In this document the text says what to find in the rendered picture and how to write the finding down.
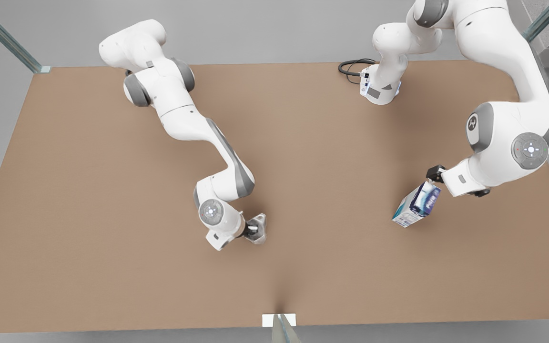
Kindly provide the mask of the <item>white and blue carton box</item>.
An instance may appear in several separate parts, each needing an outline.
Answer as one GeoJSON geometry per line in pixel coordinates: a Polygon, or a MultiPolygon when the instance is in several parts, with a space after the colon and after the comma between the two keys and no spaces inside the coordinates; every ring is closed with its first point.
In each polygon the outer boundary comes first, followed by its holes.
{"type": "Polygon", "coordinates": [[[401,200],[392,221],[406,228],[430,215],[441,189],[433,182],[424,182],[401,200]]]}

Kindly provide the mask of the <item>silver frame post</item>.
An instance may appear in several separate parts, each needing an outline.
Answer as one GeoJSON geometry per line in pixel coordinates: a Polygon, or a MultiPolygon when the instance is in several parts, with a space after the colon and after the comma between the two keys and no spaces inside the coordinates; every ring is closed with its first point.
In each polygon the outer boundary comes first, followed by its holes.
{"type": "Polygon", "coordinates": [[[51,71],[50,66],[41,65],[1,24],[0,43],[15,56],[33,74],[45,74],[51,71]]]}
{"type": "Polygon", "coordinates": [[[262,314],[262,326],[272,328],[272,343],[302,343],[295,331],[296,314],[262,314]]]}
{"type": "Polygon", "coordinates": [[[549,5],[522,33],[527,42],[532,42],[549,25],[549,5]]]}

